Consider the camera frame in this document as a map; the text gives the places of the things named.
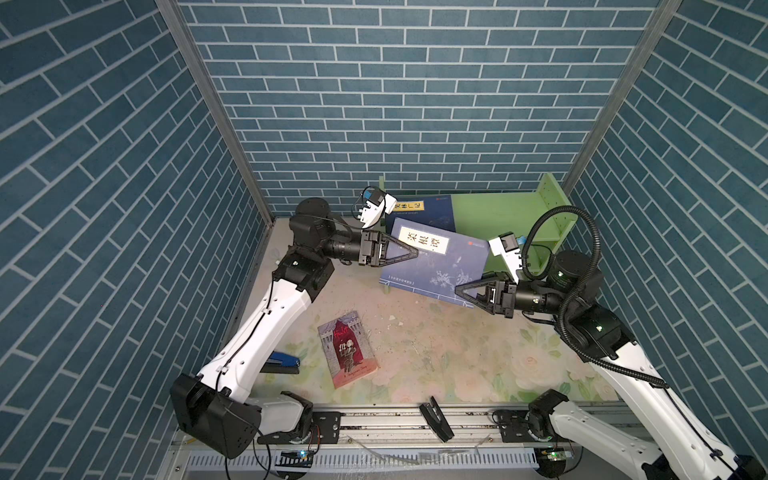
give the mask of dark blue book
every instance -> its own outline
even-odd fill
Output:
[[[397,218],[411,220],[421,225],[429,225],[449,232],[456,231],[450,195],[414,197],[414,200],[399,201],[395,210],[386,216],[386,232],[390,235]]]
[[[419,256],[383,267],[379,283],[472,308],[453,290],[457,285],[480,280],[490,250],[487,241],[402,218],[395,220],[391,235],[418,248]],[[390,243],[386,256],[404,253],[404,249]]]

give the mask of corrugated black tube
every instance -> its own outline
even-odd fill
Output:
[[[548,274],[549,267],[551,266],[552,260],[554,259],[554,255],[549,256],[549,262],[547,262],[547,267],[544,272],[538,276],[535,276],[528,269],[528,248],[530,248],[530,246],[533,244],[533,239],[536,236],[538,229],[541,228],[541,225],[543,225],[545,221],[549,220],[554,215],[558,214],[575,214],[579,216],[582,220],[587,222],[587,226],[589,227],[590,233],[592,234],[592,254],[589,258],[587,269],[578,277],[576,284],[573,285],[568,293],[566,293],[565,298],[563,299],[563,303],[560,305],[560,309],[558,310],[558,319],[554,327],[560,334],[563,342],[581,357],[588,359],[590,362],[601,366],[606,370],[620,373],[621,375],[630,376],[638,380],[643,380],[658,388],[668,388],[669,385],[663,379],[660,379],[656,376],[624,368],[623,366],[618,366],[613,363],[606,362],[603,359],[589,356],[576,343],[573,336],[571,335],[571,332],[569,332],[565,327],[565,313],[568,311],[568,304],[578,296],[582,289],[584,289],[584,286],[587,284],[587,280],[589,280],[589,277],[592,276],[592,273],[598,269],[598,262],[600,262],[600,232],[598,231],[598,224],[594,221],[590,214],[587,213],[586,210],[583,210],[579,207],[574,207],[572,205],[562,205],[560,207],[555,207],[549,210],[547,213],[541,215],[541,217],[536,220],[536,223],[533,224],[531,232],[528,234],[528,239],[525,241],[525,244],[523,245],[523,248],[520,252],[520,258],[523,264],[523,273],[531,280],[540,280]]]

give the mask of book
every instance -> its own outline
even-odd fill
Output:
[[[419,256],[382,268],[379,283],[472,308],[454,287],[480,280],[490,246],[485,240],[398,218],[392,236],[419,249]],[[387,258],[405,253],[394,243]]]
[[[317,327],[333,386],[339,388],[379,368],[356,311]]]
[[[449,232],[456,231],[453,220],[453,203],[450,195],[432,197],[414,197],[414,200],[404,200],[395,205],[392,213],[386,216],[386,232],[392,234],[395,220],[402,218],[429,225]]]

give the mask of floral tablecloth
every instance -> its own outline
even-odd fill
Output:
[[[286,222],[279,222],[253,289],[251,311],[290,239]],[[611,386],[550,326],[403,290],[385,293],[380,273],[337,264],[315,303],[276,349],[301,359],[300,374],[261,374],[252,395],[289,390],[314,403],[341,405],[415,403],[430,396],[451,403],[529,402],[553,388],[573,400],[617,400]],[[362,319],[379,369],[334,389],[317,327],[352,310]]]

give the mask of blue brick wall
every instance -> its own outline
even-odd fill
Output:
[[[348,213],[380,175],[396,194],[560,180],[657,0],[182,3],[286,215],[311,195]]]
[[[766,5],[684,0],[571,197],[600,221],[605,303],[704,423],[763,464]],[[581,225],[571,242],[588,250]]]
[[[152,0],[0,2],[0,478],[157,474],[263,229]]]

